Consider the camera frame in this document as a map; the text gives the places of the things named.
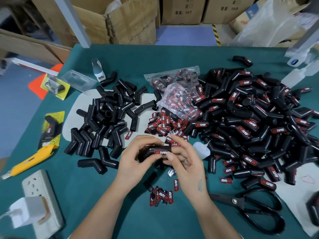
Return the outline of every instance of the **red drawing on paper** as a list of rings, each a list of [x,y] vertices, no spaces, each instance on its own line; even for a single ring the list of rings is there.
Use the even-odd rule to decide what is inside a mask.
[[[302,176],[301,181],[303,181],[307,184],[312,184],[312,185],[315,184],[315,180],[309,174]]]

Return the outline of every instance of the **scissors blade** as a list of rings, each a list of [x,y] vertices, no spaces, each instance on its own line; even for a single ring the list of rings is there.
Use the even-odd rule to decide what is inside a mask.
[[[236,198],[236,197],[220,195],[220,194],[209,194],[209,197],[212,200],[217,200],[225,204],[244,209],[244,198]]]

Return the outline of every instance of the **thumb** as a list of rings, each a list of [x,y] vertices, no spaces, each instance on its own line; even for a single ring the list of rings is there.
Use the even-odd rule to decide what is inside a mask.
[[[145,171],[147,171],[156,160],[158,160],[158,159],[160,159],[162,157],[163,157],[162,154],[153,154],[153,155],[149,156],[148,158],[146,158],[141,163],[141,166],[143,167],[143,169]]]
[[[181,161],[178,159],[178,157],[174,153],[167,152],[166,157],[171,162],[178,176],[186,172],[183,165],[181,164]]]

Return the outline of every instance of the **white charger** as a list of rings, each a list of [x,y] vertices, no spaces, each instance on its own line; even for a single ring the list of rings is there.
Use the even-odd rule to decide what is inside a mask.
[[[6,215],[10,216],[15,229],[43,219],[49,213],[46,208],[45,198],[42,196],[22,197],[14,202],[9,208],[10,211],[0,216],[0,219]]]

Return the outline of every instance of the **orange stool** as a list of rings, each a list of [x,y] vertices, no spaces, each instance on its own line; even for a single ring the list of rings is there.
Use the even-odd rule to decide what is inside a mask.
[[[51,68],[51,70],[56,71],[56,72],[60,72],[62,67],[63,67],[63,64],[57,64],[57,65],[53,66]],[[32,82],[30,82],[28,85],[29,89],[31,91],[33,91],[41,100],[43,100],[47,94],[47,91],[40,87],[41,83],[44,79],[44,76],[45,76],[45,74],[39,76],[38,78],[36,78]]]

